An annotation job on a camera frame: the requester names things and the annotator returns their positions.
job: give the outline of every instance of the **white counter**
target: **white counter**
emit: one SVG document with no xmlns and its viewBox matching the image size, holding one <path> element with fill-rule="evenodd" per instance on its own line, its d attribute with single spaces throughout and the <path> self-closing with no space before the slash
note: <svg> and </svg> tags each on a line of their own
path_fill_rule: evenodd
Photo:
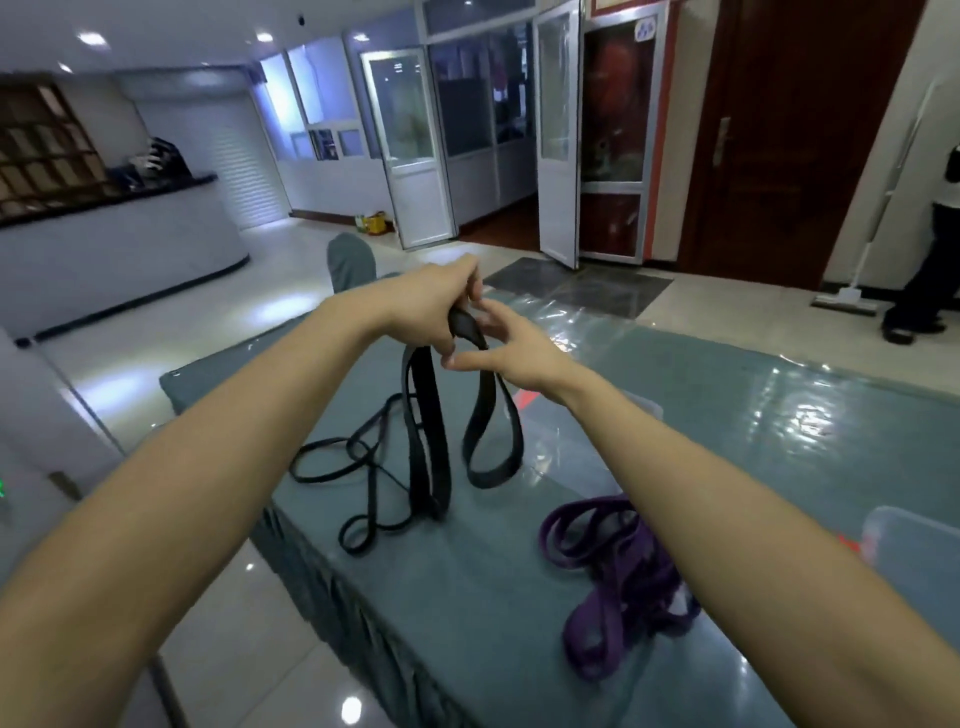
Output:
<svg viewBox="0 0 960 728">
<path fill-rule="evenodd" d="M 45 338 L 242 266 L 217 184 L 0 228 L 0 328 Z"/>
</svg>

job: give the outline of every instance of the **black shoe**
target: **black shoe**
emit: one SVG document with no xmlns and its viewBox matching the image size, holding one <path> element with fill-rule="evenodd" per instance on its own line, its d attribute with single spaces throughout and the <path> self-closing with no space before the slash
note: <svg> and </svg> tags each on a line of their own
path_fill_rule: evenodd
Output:
<svg viewBox="0 0 960 728">
<path fill-rule="evenodd" d="M 919 326 L 912 326 L 910 330 L 914 333 L 943 333 L 947 330 L 947 325 L 944 323 L 944 320 L 939 316 L 931 321 L 929 324 L 920 324 Z"/>
<path fill-rule="evenodd" d="M 901 347 L 908 347 L 917 340 L 913 331 L 908 328 L 888 328 L 883 327 L 883 338 L 891 344 L 897 344 Z"/>
</svg>

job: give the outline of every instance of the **table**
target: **table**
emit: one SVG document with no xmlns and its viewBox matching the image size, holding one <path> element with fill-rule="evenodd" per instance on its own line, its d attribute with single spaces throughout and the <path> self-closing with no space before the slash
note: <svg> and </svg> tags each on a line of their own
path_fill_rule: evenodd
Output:
<svg viewBox="0 0 960 728">
<path fill-rule="evenodd" d="M 509 301 L 614 384 L 662 405 L 669 425 L 831 530 L 858 537 L 880 504 L 960 523 L 951 466 L 960 449 L 956 400 L 557 303 Z M 175 410 L 296 323 L 165 375 L 161 384 Z M 310 439 L 351 433 L 398 391 L 401 351 L 389 340 L 371 347 Z M 450 451 L 459 452 L 476 379 L 438 366 L 437 381 Z M 509 447 L 505 421 L 494 422 L 478 450 L 491 463 Z M 402 477 L 406 442 L 398 416 L 392 428 L 398 436 L 386 463 Z M 332 470 L 344 457 L 316 453 L 304 471 Z M 585 574 L 547 564 L 536 545 L 543 518 L 575 494 L 529 468 L 498 489 L 478 491 L 452 459 L 445 522 L 381 534 L 364 557 L 346 555 L 336 540 L 341 523 L 364 508 L 363 473 L 320 486 L 285 476 L 252 533 L 300 613 L 371 686 L 397 726 L 791 724 L 707 615 L 685 637 L 639 645 L 602 684 L 579 680 L 560 635 L 590 584 Z M 402 491 L 384 480 L 380 495 L 385 522 L 404 514 Z"/>
</svg>

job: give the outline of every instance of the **door handle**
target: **door handle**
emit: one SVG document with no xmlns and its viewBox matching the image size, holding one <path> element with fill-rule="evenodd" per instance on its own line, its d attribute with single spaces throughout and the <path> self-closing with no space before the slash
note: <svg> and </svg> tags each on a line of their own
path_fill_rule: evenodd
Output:
<svg viewBox="0 0 960 728">
<path fill-rule="evenodd" d="M 730 122 L 732 118 L 724 116 L 720 119 L 720 129 L 717 132 L 717 145 L 713 148 L 713 167 L 719 168 L 723 164 L 723 156 L 727 151 L 727 139 L 730 138 Z"/>
</svg>

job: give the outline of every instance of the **black pants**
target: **black pants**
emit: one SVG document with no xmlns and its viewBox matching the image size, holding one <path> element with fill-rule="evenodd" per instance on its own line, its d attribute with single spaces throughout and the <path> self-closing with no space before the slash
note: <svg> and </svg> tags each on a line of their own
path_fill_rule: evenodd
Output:
<svg viewBox="0 0 960 728">
<path fill-rule="evenodd" d="M 932 324 L 960 290 L 960 209 L 933 206 L 933 245 L 917 275 L 887 311 L 885 328 Z"/>
</svg>

